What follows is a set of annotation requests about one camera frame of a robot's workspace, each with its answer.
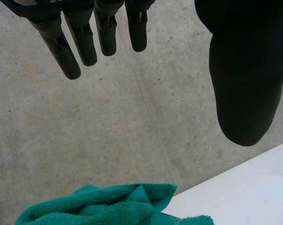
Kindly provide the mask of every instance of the white surface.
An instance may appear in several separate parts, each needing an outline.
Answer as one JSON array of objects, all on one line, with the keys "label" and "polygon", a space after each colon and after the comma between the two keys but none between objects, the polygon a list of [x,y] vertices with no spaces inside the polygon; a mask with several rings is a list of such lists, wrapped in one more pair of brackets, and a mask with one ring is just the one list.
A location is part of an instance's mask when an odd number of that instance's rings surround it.
[{"label": "white surface", "polygon": [[164,213],[216,225],[283,225],[283,144],[173,197]]}]

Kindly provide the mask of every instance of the teal towel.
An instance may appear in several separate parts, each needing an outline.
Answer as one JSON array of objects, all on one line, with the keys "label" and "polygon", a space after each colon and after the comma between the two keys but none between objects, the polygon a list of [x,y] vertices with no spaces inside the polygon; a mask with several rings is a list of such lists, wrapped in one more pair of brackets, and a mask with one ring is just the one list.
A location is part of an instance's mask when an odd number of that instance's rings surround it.
[{"label": "teal towel", "polygon": [[172,184],[87,185],[69,196],[29,207],[15,225],[213,225],[208,216],[179,219],[161,213],[176,188]]}]

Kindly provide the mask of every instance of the glove finger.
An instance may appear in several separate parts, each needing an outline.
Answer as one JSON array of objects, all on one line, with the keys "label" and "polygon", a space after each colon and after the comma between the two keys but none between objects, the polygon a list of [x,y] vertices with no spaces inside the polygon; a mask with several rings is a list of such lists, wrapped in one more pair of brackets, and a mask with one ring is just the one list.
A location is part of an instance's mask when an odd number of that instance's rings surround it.
[{"label": "glove finger", "polygon": [[61,17],[30,22],[40,33],[65,76],[70,80],[79,78],[81,71],[61,29]]},{"label": "glove finger", "polygon": [[96,0],[95,18],[100,46],[103,55],[112,56],[117,51],[115,39],[117,21],[115,15],[124,4],[124,0]]},{"label": "glove finger", "polygon": [[239,145],[256,144],[282,93],[283,8],[263,22],[252,20],[242,32],[214,35],[209,69],[223,133]]},{"label": "glove finger", "polygon": [[147,47],[147,10],[155,0],[126,0],[129,34],[132,48],[142,52]]},{"label": "glove finger", "polygon": [[81,61],[86,66],[93,66],[97,62],[93,32],[89,25],[93,7],[93,0],[67,0],[63,5],[67,25]]}]

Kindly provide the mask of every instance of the gloved hand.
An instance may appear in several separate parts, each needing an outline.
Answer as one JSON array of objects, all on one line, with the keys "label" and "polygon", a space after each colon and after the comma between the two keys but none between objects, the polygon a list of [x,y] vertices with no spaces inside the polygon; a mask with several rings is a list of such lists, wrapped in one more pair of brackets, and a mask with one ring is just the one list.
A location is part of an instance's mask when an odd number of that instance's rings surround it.
[{"label": "gloved hand", "polygon": [[65,16],[80,58],[84,65],[97,62],[93,33],[89,20],[95,12],[102,53],[116,52],[115,15],[126,5],[132,47],[141,52],[147,46],[147,10],[155,0],[0,0],[10,10],[27,18],[39,31],[65,76],[71,80],[81,75],[79,65],[61,29],[61,11]]}]

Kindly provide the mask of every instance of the concrete floor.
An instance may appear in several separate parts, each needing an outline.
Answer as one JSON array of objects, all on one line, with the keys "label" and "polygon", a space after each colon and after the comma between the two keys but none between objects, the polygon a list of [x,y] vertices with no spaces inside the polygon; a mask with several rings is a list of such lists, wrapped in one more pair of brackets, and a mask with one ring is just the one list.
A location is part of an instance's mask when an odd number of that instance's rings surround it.
[{"label": "concrete floor", "polygon": [[0,225],[88,183],[172,182],[182,192],[283,143],[283,96],[257,145],[222,134],[211,34],[189,0],[153,5],[142,53],[131,48],[124,8],[117,21],[117,53],[104,57],[95,35],[98,63],[80,64],[70,81],[38,32],[0,3]]}]

